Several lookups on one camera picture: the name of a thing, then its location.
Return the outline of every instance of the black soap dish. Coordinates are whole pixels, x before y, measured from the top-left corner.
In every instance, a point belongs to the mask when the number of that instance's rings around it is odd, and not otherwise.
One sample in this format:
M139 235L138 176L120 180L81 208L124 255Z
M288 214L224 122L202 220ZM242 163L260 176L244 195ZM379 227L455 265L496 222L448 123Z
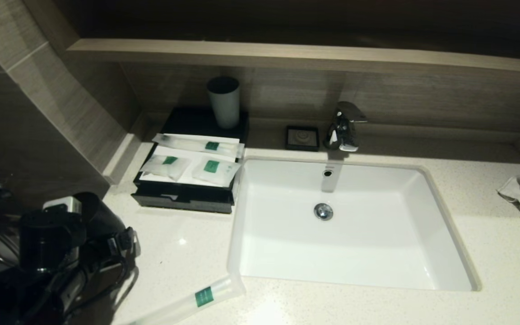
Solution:
M286 127L286 150L318 151L318 128Z

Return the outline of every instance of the chrome faucet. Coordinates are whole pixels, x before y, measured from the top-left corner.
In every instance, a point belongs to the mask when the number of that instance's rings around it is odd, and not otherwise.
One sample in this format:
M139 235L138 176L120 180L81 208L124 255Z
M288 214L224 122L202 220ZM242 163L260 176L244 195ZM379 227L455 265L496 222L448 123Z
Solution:
M356 105L351 102L339 102L336 104L334 119L326 132L324 146L329 150L357 151L359 140L354 123L365 122L368 122L367 117Z

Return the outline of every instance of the white countertop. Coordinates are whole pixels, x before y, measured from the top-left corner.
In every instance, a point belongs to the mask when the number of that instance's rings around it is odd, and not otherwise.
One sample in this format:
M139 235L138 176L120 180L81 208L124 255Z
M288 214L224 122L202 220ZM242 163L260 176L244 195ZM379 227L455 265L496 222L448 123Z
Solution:
M450 212L477 278L478 291L244 277L245 296L211 306L179 324L520 325L520 212L496 192L509 177L520 174L518 153L507 144L411 141L422 146L442 144L447 150L462 152L460 157L473 152L477 158L443 160L364 152L352 154L345 163L423 167ZM136 260L138 281L116 313L114 325L126 324L194 294L227 274L233 215L142 208L130 196L136 190L134 175L150 147L151 143L142 144L122 183L113 186L104 198L126 226L138 231L142 245L142 255ZM251 157L325 161L326 153L247 149L246 158Z

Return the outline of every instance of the cup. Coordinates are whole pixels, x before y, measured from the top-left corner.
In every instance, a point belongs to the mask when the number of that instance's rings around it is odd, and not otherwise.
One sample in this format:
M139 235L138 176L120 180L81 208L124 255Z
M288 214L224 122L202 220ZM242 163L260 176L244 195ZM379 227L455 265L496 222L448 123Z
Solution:
M240 121L240 83L231 77L216 77L207 85L216 117L223 129L234 128Z

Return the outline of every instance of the white sink basin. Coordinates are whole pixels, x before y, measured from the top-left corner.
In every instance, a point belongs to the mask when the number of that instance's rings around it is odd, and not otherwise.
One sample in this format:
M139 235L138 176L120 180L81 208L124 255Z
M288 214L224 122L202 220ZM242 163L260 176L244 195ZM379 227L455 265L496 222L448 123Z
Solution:
M418 169L343 165L323 193L326 164L244 164L229 268L244 276L393 288L474 290L436 192ZM314 206L328 204L323 221Z

